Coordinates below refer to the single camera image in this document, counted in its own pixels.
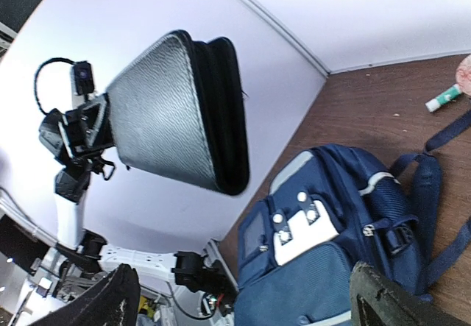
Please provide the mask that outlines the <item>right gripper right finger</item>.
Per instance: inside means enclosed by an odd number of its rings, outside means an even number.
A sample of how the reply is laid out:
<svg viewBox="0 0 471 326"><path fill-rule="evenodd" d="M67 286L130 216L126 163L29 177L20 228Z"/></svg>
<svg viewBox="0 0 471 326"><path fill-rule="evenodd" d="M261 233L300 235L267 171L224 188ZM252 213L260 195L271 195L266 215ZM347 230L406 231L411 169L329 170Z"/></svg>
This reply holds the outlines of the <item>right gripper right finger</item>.
<svg viewBox="0 0 471 326"><path fill-rule="evenodd" d="M350 303L354 325L466 325L364 262L353 267Z"/></svg>

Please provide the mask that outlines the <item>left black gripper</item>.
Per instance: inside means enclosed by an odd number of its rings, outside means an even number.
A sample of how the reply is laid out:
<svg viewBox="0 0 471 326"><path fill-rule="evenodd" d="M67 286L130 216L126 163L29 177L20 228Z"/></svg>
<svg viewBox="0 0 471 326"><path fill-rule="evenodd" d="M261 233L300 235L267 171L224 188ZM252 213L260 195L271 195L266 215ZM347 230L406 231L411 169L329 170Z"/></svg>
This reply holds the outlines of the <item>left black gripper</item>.
<svg viewBox="0 0 471 326"><path fill-rule="evenodd" d="M106 181L114 174L115 163L102 158L114 146L110 104L104 93L65 113L53 109L39 127L39 140L67 169L83 167Z"/></svg>

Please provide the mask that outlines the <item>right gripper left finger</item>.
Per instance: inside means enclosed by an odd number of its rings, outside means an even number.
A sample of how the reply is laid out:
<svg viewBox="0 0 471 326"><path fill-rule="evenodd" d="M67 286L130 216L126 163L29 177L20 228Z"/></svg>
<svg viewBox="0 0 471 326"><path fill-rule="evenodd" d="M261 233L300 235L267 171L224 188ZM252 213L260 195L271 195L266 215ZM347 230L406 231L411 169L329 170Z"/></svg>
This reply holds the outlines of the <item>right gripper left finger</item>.
<svg viewBox="0 0 471 326"><path fill-rule="evenodd" d="M33 325L135 325L140 295L136 270L122 263L80 297Z"/></svg>

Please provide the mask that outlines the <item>navy blue student backpack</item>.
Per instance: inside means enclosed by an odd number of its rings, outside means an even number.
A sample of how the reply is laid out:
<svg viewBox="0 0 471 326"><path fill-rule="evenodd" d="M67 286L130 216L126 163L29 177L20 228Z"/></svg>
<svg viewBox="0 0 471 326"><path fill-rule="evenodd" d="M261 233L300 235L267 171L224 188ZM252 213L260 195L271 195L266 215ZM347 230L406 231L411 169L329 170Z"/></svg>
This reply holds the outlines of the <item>navy blue student backpack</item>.
<svg viewBox="0 0 471 326"><path fill-rule="evenodd" d="M428 300L429 286L470 243L464 224L432 257L442 186L433 151L469 127L465 113L392 166L339 144L299 153L238 227L235 323L350 325L359 262Z"/></svg>

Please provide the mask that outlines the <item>black rectangular case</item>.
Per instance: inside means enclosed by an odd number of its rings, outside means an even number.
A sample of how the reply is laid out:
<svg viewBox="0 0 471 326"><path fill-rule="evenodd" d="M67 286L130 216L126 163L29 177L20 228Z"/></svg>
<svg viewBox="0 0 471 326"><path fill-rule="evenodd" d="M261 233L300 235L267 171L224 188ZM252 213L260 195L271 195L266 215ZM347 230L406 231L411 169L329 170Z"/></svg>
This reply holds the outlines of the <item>black rectangular case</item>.
<svg viewBox="0 0 471 326"><path fill-rule="evenodd" d="M236 196L249 182L244 93L230 39L164 35L107 86L110 126L130 168Z"/></svg>

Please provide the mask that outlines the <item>white green glue stick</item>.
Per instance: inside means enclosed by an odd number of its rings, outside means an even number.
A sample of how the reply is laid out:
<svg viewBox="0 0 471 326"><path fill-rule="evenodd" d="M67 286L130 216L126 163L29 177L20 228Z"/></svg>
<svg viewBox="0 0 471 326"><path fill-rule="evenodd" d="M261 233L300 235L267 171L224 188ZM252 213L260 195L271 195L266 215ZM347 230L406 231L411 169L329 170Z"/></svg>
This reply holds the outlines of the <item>white green glue stick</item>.
<svg viewBox="0 0 471 326"><path fill-rule="evenodd" d="M427 108L429 113L433 113L437 111L440 107L450 103L455 98L461 95L461 90L457 84L451 86L446 91L442 92L435 98L431 99L430 101L425 103L425 107Z"/></svg>

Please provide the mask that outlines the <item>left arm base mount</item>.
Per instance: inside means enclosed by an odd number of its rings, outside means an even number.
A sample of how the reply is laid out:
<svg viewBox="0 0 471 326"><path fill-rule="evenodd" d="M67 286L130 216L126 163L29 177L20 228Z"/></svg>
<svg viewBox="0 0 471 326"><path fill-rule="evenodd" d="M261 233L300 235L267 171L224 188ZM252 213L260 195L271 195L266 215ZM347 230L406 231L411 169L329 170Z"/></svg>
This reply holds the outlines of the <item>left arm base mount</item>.
<svg viewBox="0 0 471 326"><path fill-rule="evenodd" d="M216 315L227 316L233 312L238 287L221 258L211 259L208 254L179 251L174 253L175 266L171 269L176 286L198 296L198 314L184 309L172 291L174 305L183 315L195 321L209 320Z"/></svg>

